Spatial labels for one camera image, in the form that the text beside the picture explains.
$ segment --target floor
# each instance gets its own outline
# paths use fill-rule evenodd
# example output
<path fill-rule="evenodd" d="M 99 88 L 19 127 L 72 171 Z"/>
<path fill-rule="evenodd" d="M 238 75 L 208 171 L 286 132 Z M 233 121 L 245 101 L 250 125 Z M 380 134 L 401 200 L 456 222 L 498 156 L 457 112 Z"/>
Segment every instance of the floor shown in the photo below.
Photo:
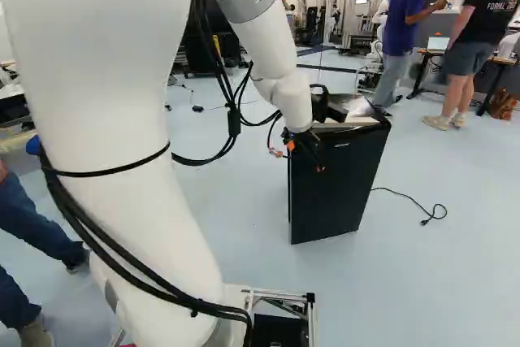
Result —
<path fill-rule="evenodd" d="M 317 64 L 320 56 L 330 67 L 360 67 L 366 61 L 328 50 L 298 62 Z M 354 74 L 302 71 L 332 92 L 353 90 Z M 232 77 L 235 83 L 241 75 Z M 206 109 L 194 113 L 189 91 L 168 88 L 172 149 L 203 158 L 227 135 L 226 111 L 219 108 L 214 80 L 185 83 L 194 90 L 193 103 Z M 286 162 L 267 153 L 266 128 L 244 129 L 234 150 L 209 166 L 178 167 L 224 280 L 316 292 L 321 347 L 518 347 L 520 114 L 511 123 L 472 115 L 468 128 L 440 132 L 420 117 L 439 112 L 436 101 L 442 98 L 425 94 L 392 109 L 393 128 L 375 180 L 427 208 L 446 205 L 447 219 L 426 227 L 419 225 L 424 215 L 411 202 L 373 193 L 357 233 L 291 246 Z M 252 86 L 245 102 L 250 120 L 273 110 Z M 7 161 L 38 210 L 74 236 L 50 200 L 36 162 L 21 153 Z M 34 301 L 43 302 L 58 346 L 108 344 L 116 323 L 88 275 L 69 276 L 60 264 L 3 232 L 0 263 Z M 1 328 L 0 345 L 18 347 L 16 334 Z"/>

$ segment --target black box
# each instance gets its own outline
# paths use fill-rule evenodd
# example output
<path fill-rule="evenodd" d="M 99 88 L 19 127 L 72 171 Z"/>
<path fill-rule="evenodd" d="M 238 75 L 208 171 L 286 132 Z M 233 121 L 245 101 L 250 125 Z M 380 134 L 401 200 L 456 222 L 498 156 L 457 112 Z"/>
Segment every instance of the black box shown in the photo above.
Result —
<path fill-rule="evenodd" d="M 319 162 L 296 148 L 288 159 L 289 223 L 292 244 L 359 229 L 366 201 L 392 125 L 359 94 L 332 94 L 346 107 L 345 124 L 316 124 Z"/>

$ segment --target blue shirt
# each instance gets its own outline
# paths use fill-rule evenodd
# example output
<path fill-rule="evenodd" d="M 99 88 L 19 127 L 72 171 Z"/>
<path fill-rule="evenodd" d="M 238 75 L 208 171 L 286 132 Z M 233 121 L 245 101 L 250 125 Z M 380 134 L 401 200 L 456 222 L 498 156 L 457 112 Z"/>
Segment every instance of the blue shirt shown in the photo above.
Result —
<path fill-rule="evenodd" d="M 388 0 L 387 24 L 384 27 L 383 53 L 391 56 L 402 56 L 414 47 L 417 24 L 408 25 L 406 16 L 421 12 L 426 0 Z"/>

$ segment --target hand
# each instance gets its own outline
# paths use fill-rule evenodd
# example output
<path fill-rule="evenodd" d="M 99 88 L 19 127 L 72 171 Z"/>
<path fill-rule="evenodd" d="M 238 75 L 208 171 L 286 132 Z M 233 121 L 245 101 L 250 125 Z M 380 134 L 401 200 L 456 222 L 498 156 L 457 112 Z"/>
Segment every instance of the hand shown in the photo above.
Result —
<path fill-rule="evenodd" d="M 0 160 L 0 183 L 6 179 L 7 175 L 9 175 L 9 168 L 7 168 L 7 165 Z"/>
<path fill-rule="evenodd" d="M 433 3 L 433 8 L 435 10 L 443 10 L 447 4 L 448 0 L 438 0 L 437 2 Z"/>

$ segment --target sneaker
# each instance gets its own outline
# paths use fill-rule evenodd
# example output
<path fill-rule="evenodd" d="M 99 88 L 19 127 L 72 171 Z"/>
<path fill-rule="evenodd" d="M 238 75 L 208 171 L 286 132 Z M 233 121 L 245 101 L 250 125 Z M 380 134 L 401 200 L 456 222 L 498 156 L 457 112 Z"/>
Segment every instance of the sneaker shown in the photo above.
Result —
<path fill-rule="evenodd" d="M 55 347 L 52 334 L 43 326 L 43 318 L 37 319 L 18 331 L 22 347 Z"/>
<path fill-rule="evenodd" d="M 430 125 L 431 127 L 439 130 L 448 130 L 449 129 L 449 122 L 446 118 L 437 115 L 437 116 L 426 116 L 422 118 L 422 121 Z"/>
<path fill-rule="evenodd" d="M 374 109 L 379 112 L 381 115 L 384 115 L 385 117 L 392 117 L 392 114 L 390 114 L 387 109 L 385 109 L 382 106 L 374 106 Z"/>
<path fill-rule="evenodd" d="M 77 274 L 81 271 L 88 271 L 90 266 L 90 251 L 84 249 L 84 261 L 75 265 L 74 267 L 67 267 L 67 272 L 70 275 Z"/>
<path fill-rule="evenodd" d="M 466 124 L 466 121 L 462 115 L 455 115 L 449 122 L 455 129 L 460 129 Z"/>

